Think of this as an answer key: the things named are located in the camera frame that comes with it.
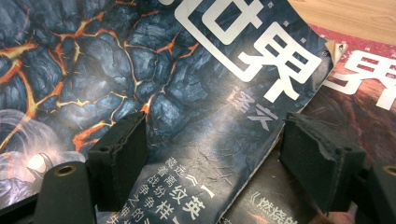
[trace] dark blue cover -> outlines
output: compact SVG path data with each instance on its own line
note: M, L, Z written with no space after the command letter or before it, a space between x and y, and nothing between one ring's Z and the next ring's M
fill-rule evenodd
M148 164L103 223L217 222L332 68L286 0L4 0L0 15L0 181L32 182L9 173L29 175L37 153L86 155L148 112ZM31 121L56 148L26 146Z

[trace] book cover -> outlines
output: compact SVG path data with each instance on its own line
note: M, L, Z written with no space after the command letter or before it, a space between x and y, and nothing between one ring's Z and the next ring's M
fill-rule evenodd
M301 111L332 68L326 41L286 0L0 8L3 196L21 197L34 182L14 174L44 173L65 152L85 156L124 115L147 112L147 165L123 209L100 222L217 222L274 147L286 113Z
M334 47L341 48L342 56L302 113L328 123L365 149L366 168L373 162L395 163L395 98L390 92L396 92L396 47L310 27L321 37L341 43ZM347 91L356 82L360 85ZM355 223L357 206L353 204L347 213L321 215L309 194L278 160L278 154L275 148L220 224Z

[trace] glossy cover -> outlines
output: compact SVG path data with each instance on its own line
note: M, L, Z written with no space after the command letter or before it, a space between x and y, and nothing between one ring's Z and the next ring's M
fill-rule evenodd
M346 69L346 62L355 50L364 52L366 58L375 57L396 64L396 47L340 34L315 25L310 27L321 37L343 43L347 48L341 49L344 52L341 60L334 66L324 86L302 113L327 123L328 127L341 133L345 139L363 147L367 153L365 166L371 166L376 161L395 163L395 104L393 102L392 107L388 109L377 105L385 89L378 78L392 83L392 71L389 70L389 74L387 72L384 76L384 73L378 72L381 70L377 70L375 76L378 78L361 77L364 80L359 89L350 94L328 85L332 86L331 83L337 82L337 78L333 77L335 73L342 76L357 73ZM392 70L393 75L396 75L394 66ZM338 84L345 85L345 82L338 80ZM330 213L327 218L321 215L313 199L278 160L279 147L271 152L219 224L276 224L280 219L289 224L355 223L355 205L351 206L348 213Z
M0 9L2 185L26 186L7 187L2 204L34 181L25 167L45 172L44 159L28 162L37 153L86 155L124 115L148 113L148 164L103 223L217 222L286 113L301 111L332 68L325 40L286 0L5 0Z

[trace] wooden surface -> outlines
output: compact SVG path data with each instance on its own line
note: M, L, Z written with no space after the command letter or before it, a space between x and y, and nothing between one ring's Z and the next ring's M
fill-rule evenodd
M310 24L396 45L396 0L289 0Z

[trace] metal grommet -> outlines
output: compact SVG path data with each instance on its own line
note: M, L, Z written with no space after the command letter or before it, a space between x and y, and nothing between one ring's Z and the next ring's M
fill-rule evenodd
M77 166L75 165L66 165L63 167L59 167L55 171L55 175L57 176L66 176L66 175L71 175L77 170Z
M386 173L388 173L388 174L390 174L390 175L396 176L396 166L387 165L387 166L382 167L382 169L383 169Z

